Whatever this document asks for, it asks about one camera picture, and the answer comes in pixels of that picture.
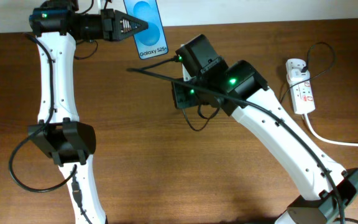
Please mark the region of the blue Samsung smartphone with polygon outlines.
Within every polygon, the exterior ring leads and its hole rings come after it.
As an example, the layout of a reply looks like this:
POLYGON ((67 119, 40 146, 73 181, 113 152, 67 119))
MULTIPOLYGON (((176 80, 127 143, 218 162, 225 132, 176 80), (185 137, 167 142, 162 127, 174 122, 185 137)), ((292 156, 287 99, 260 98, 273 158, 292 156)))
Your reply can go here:
POLYGON ((134 35, 139 58, 145 60, 168 53, 168 45, 156 0, 124 0, 128 15, 145 21, 148 25, 134 35))

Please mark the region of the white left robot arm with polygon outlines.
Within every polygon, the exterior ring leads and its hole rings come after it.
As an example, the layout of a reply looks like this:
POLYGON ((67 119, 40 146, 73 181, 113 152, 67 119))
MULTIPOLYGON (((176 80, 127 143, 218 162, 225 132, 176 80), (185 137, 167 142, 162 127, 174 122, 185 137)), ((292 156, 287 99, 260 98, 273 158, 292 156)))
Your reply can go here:
POLYGON ((75 223, 107 223, 93 174, 96 135, 80 122, 74 94, 76 43, 117 42, 148 29, 147 22, 114 9, 80 13, 77 1, 45 1, 29 17, 41 64, 42 97, 32 142, 66 180, 75 223))

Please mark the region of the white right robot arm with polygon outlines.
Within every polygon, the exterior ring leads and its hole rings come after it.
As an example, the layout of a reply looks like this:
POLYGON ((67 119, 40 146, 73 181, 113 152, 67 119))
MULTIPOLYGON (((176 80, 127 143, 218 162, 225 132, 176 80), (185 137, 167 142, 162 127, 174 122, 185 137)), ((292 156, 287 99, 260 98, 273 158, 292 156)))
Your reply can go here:
POLYGON ((248 62, 218 57, 205 65, 183 60, 189 74, 173 82, 178 109, 210 105, 247 128, 288 172, 299 196, 274 223, 357 223, 345 209, 358 196, 358 168, 345 169, 324 153, 281 107, 263 76, 248 62))

